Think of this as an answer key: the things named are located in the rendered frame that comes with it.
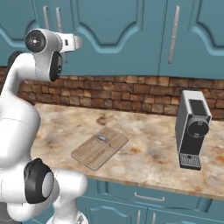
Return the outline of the wooden cutting board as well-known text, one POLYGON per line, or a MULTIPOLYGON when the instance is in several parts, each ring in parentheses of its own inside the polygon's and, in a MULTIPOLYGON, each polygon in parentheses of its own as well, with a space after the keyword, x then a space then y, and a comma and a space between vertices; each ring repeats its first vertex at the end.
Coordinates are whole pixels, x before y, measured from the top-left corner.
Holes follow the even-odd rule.
POLYGON ((72 158, 93 172, 98 171, 129 141, 124 134, 108 127, 104 127, 96 134, 71 153, 72 158), (95 138, 96 134, 102 134, 107 137, 111 147, 107 143, 95 138))

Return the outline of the grey raw meat piece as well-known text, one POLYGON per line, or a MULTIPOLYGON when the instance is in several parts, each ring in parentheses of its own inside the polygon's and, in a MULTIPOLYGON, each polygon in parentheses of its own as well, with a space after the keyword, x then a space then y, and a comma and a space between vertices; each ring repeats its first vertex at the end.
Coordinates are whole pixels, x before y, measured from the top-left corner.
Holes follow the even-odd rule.
POLYGON ((96 134, 96 135, 94 135, 94 137, 97 138, 98 140, 101 140, 101 141, 107 143, 108 146, 111 147, 111 144, 109 142, 109 139, 106 136, 104 136, 102 134, 96 134))

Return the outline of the wide teal wall cabinet door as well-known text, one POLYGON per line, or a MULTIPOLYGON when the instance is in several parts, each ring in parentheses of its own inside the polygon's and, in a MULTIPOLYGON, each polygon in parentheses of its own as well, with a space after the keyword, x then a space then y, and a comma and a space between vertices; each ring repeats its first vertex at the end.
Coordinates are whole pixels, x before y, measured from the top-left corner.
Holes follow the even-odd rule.
POLYGON ((82 38, 64 75, 156 75, 165 0, 51 0, 64 33, 82 38))

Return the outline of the narrow teal wall cabinet door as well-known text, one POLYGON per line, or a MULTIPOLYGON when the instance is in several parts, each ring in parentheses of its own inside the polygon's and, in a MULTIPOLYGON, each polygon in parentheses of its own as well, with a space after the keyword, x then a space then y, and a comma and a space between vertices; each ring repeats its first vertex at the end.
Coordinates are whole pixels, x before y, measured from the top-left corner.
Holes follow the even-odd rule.
POLYGON ((0 0, 0 66, 5 66, 14 51, 25 51, 25 35, 45 28, 44 7, 50 0, 0 0))

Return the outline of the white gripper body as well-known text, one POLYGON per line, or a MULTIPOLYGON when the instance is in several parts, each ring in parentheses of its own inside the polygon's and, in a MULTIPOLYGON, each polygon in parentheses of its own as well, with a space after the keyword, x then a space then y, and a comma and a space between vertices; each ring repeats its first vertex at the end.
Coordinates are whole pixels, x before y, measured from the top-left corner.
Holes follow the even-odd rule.
POLYGON ((79 36, 72 36, 72 44, 71 44, 71 49, 73 51, 81 49, 82 48, 82 38, 79 36))

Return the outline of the grey black coffee machine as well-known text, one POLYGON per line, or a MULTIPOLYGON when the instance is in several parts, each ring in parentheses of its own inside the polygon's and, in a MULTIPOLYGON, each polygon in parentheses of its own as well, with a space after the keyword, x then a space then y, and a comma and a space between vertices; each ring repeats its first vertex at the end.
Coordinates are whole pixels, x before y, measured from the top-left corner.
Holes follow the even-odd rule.
POLYGON ((200 91, 183 90, 178 107, 175 135, 179 166, 200 170, 200 150, 212 115, 200 91))

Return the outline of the teal base cabinet door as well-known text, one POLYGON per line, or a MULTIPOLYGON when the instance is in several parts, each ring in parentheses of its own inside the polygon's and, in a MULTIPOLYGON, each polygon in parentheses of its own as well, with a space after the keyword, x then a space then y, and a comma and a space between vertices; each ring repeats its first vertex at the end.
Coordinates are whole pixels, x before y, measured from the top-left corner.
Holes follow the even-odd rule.
POLYGON ((156 213, 156 224, 224 224, 222 220, 211 220, 181 213, 158 210, 152 207, 147 209, 146 224, 151 224, 152 215, 156 213))
POLYGON ((138 210, 140 224, 145 224, 147 209, 142 206, 91 197, 80 197, 77 204, 89 224, 137 224, 138 210))

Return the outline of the teal drawer front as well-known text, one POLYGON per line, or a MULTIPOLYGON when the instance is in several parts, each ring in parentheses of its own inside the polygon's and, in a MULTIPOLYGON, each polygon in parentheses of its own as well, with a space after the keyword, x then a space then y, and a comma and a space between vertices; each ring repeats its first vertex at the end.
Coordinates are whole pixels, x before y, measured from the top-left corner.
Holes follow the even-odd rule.
POLYGON ((132 200, 137 203, 153 205, 157 207, 166 207, 170 209, 196 210, 207 213, 213 202, 211 199, 207 198, 137 187, 133 185, 116 184, 100 180, 97 180, 96 184, 98 193, 117 197, 123 200, 132 200), (163 202, 156 202, 139 199, 134 196, 134 193, 158 199, 165 197, 165 200, 163 202))

